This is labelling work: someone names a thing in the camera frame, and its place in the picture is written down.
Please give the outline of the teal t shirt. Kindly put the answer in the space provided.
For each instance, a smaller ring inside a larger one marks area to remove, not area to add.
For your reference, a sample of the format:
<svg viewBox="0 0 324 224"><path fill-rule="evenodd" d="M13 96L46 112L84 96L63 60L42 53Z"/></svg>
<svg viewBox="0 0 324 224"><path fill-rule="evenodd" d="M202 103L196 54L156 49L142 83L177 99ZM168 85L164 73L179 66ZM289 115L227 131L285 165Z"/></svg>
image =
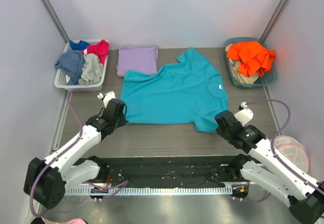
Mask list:
<svg viewBox="0 0 324 224"><path fill-rule="evenodd" d="M215 132L215 116L228 110L221 74L196 49L154 75L128 71L120 98L131 124L189 124L198 132Z"/></svg>

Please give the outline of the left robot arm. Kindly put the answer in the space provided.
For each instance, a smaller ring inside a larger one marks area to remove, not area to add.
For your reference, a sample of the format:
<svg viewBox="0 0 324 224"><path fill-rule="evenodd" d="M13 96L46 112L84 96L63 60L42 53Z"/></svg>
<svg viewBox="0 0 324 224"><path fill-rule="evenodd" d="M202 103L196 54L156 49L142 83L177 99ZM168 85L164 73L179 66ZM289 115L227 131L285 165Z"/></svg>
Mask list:
<svg viewBox="0 0 324 224"><path fill-rule="evenodd" d="M92 156L77 166L74 164L115 129L124 126L126 112L125 102L112 98L100 114L90 117L79 133L59 150L42 160L34 158L28 165L23 188L29 195L30 207L37 201L52 209L66 191L79 184L88 180L104 182L108 167L100 158Z"/></svg>

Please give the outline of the orange t shirt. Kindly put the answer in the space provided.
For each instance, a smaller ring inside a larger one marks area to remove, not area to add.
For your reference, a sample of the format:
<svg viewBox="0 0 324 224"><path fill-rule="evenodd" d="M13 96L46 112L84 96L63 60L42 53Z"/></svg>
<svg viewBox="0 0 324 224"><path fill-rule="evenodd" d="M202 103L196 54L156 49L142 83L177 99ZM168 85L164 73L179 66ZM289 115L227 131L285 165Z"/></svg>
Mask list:
<svg viewBox="0 0 324 224"><path fill-rule="evenodd" d="M226 47L226 57L234 63L234 71L245 77L263 77L272 71L276 57L274 50L268 50L257 41L238 42Z"/></svg>

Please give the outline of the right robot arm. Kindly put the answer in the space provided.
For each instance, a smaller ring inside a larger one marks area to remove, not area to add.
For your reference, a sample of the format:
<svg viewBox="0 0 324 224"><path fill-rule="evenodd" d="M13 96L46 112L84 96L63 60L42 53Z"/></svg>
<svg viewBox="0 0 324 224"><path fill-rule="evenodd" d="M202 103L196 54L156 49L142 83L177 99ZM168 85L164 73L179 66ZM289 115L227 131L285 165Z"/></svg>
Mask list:
<svg viewBox="0 0 324 224"><path fill-rule="evenodd" d="M244 154L230 163L235 181L252 181L282 201L300 223L316 223L323 216L323 182L299 169L273 147L257 127L250 125L253 112L233 114L226 110L215 116L217 134Z"/></svg>

